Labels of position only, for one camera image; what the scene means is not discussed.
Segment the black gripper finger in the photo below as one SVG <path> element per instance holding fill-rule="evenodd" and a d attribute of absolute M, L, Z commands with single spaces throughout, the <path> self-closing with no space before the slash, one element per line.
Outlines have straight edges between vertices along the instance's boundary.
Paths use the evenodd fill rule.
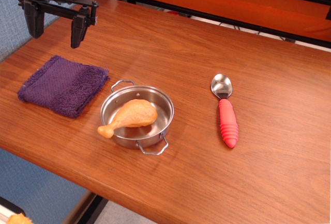
<path fill-rule="evenodd" d="M 37 39 L 44 32 L 44 11 L 30 0 L 24 0 L 23 7 L 29 34 Z"/>
<path fill-rule="evenodd" d="M 86 17 L 77 15 L 71 22 L 71 47 L 78 48 L 87 30 Z"/>

